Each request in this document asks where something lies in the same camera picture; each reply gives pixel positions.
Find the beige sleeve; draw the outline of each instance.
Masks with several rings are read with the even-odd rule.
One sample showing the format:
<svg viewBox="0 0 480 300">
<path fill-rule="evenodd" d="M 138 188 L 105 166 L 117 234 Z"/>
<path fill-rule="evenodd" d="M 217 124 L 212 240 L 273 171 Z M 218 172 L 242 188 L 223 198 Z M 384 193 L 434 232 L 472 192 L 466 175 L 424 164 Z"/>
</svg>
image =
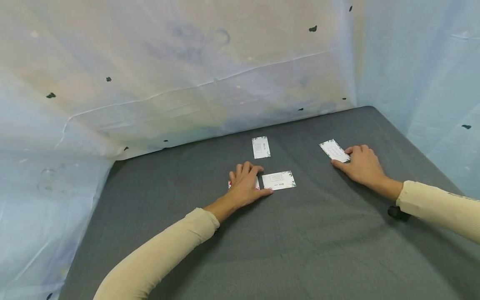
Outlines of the beige sleeve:
<svg viewBox="0 0 480 300">
<path fill-rule="evenodd" d="M 220 226 L 215 216 L 196 208 L 123 259 L 102 281 L 94 300 L 147 299 L 153 288 Z"/>
<path fill-rule="evenodd" d="M 405 181 L 396 201 L 402 212 L 449 229 L 480 244 L 480 201 Z"/>
</svg>

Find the right hand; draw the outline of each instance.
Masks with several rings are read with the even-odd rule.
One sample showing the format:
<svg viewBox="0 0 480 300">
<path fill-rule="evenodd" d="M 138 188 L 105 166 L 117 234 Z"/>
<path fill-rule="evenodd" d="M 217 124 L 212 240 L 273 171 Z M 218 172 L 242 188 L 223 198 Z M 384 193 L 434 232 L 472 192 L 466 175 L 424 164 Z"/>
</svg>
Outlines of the right hand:
<svg viewBox="0 0 480 300">
<path fill-rule="evenodd" d="M 386 178 L 378 157 L 367 145 L 349 147 L 345 153 L 350 154 L 350 163 L 332 160 L 332 165 L 344 171 L 353 181 L 372 188 Z"/>
</svg>

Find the card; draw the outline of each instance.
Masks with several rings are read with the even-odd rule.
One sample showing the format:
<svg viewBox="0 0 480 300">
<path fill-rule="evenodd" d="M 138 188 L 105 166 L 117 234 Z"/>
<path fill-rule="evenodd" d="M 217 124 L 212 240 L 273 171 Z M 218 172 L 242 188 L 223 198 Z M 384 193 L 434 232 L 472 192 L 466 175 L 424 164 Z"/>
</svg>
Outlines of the card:
<svg viewBox="0 0 480 300">
<path fill-rule="evenodd" d="M 293 179 L 292 171 L 262 175 L 262 180 L 266 189 L 281 190 L 297 186 Z"/>
<path fill-rule="evenodd" d="M 270 148 L 266 136 L 252 138 L 253 157 L 255 159 L 270 157 Z"/>
<path fill-rule="evenodd" d="M 345 153 L 335 140 L 323 142 L 319 146 L 331 159 L 339 160 L 342 163 L 350 161 L 350 156 Z"/>
<path fill-rule="evenodd" d="M 229 180 L 228 181 L 228 188 L 231 188 L 232 187 L 232 182 Z M 256 190 L 260 190 L 260 184 L 258 183 L 258 177 L 257 177 L 257 180 L 255 180 L 255 189 Z"/>
</svg>

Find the forearm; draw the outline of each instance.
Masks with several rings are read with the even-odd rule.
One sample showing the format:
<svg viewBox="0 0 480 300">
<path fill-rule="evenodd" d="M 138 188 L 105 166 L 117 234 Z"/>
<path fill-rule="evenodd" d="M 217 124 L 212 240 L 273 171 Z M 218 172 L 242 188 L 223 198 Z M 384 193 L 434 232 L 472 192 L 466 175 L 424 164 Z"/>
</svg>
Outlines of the forearm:
<svg viewBox="0 0 480 300">
<path fill-rule="evenodd" d="M 94 300 L 147 299 L 150 291 L 196 246 L 211 238 L 219 222 L 197 208 L 122 260 L 105 277 Z"/>
<path fill-rule="evenodd" d="M 480 244 L 480 201 L 405 181 L 396 201 L 400 210 Z"/>
</svg>

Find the white backdrop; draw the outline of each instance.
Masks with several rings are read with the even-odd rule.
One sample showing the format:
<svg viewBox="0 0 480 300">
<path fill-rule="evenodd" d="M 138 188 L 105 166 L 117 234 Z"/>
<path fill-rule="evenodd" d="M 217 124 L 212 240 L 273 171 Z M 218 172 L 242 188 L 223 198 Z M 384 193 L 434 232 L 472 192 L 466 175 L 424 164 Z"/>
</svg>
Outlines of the white backdrop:
<svg viewBox="0 0 480 300">
<path fill-rule="evenodd" d="M 480 197 L 479 5 L 3 1 L 0 300 L 58 296 L 115 159 L 232 132 L 373 105 Z"/>
</svg>

